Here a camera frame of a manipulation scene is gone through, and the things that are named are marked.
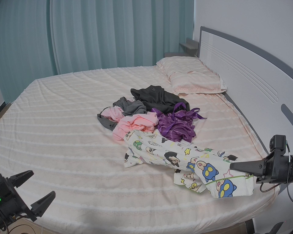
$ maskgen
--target striped bed sheet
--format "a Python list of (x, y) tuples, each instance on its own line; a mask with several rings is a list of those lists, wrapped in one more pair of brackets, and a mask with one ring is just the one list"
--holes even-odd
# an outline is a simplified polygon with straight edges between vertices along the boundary
[[(97, 113), (131, 96), (130, 89), (161, 85), (157, 66), (99, 69), (33, 81), (0, 119), (0, 172), (33, 170), (17, 189), (31, 204), (54, 190), (56, 198), (37, 224), (60, 233), (203, 233), (248, 220), (270, 205), (279, 188), (265, 194), (255, 185), (245, 197), (213, 199), (173, 183), (161, 165), (124, 168), (127, 150), (97, 120)], [(227, 150), (243, 160), (266, 154), (245, 119), (222, 94), (183, 94), (199, 107), (199, 147)]]

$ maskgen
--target bed frame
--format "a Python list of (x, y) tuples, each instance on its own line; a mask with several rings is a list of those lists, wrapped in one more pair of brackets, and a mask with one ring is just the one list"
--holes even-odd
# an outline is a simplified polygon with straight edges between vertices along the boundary
[(244, 40), (200, 28), (198, 57), (227, 85), (225, 94), (245, 117), (264, 149), (273, 135), (293, 146), (293, 69)]

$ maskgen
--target curtain fold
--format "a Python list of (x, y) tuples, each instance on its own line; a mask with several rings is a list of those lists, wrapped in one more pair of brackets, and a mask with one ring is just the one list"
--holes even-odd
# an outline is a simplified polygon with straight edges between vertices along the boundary
[(193, 8), (194, 0), (2, 0), (5, 101), (42, 77), (154, 65), (192, 37)]

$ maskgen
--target purple garment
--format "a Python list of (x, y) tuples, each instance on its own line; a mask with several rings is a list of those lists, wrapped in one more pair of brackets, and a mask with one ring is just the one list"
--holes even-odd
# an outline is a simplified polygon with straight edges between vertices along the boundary
[(190, 111), (180, 110), (176, 113), (175, 110), (182, 105), (185, 109), (186, 106), (183, 102), (179, 102), (174, 106), (173, 113), (165, 115), (163, 112), (156, 108), (151, 111), (157, 113), (159, 124), (157, 128), (162, 136), (171, 141), (181, 141), (182, 139), (191, 142), (192, 138), (196, 136), (194, 132), (194, 119), (206, 119), (198, 114), (199, 108), (193, 108)]

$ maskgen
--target pillowcase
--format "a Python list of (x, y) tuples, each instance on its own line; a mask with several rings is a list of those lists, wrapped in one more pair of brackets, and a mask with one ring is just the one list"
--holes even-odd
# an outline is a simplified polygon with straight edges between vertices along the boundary
[(157, 65), (171, 82), (173, 93), (222, 93), (227, 90), (220, 76), (210, 71), (197, 57), (174, 56)]

